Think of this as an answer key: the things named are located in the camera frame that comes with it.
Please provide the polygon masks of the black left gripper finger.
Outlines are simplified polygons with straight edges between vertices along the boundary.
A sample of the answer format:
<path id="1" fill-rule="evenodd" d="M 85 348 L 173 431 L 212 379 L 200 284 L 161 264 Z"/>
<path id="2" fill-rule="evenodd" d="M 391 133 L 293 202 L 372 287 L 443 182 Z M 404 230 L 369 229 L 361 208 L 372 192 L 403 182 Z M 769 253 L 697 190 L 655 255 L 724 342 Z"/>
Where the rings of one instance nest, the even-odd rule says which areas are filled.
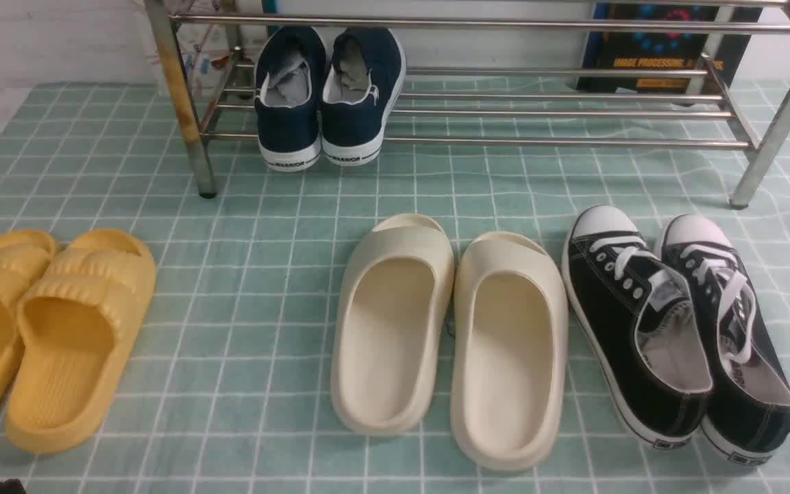
<path id="1" fill-rule="evenodd" d="M 19 479 L 6 479 L 0 481 L 0 494 L 26 494 L 26 490 Z"/>

